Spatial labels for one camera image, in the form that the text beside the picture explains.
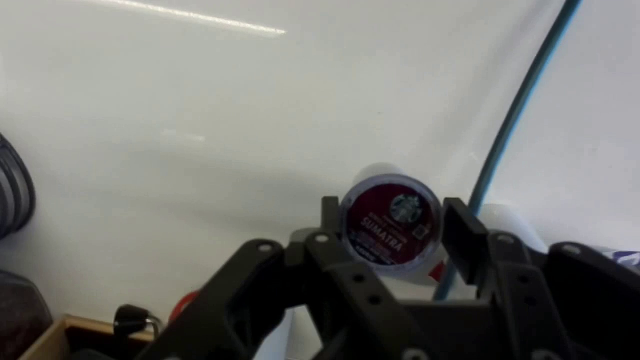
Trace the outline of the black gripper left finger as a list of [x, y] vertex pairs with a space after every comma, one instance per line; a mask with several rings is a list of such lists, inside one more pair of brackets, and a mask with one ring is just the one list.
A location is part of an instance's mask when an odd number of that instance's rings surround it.
[[312, 360], [401, 360], [387, 326], [398, 302], [338, 241], [336, 197], [320, 203], [320, 227], [289, 247], [250, 241], [137, 360], [254, 360], [289, 311], [306, 308], [320, 349]]

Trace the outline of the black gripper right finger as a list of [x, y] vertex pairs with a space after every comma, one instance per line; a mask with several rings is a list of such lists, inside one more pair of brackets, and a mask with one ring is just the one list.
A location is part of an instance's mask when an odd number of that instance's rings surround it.
[[460, 199], [445, 201], [442, 244], [496, 315], [511, 360], [640, 360], [634, 271], [578, 243], [537, 252]]

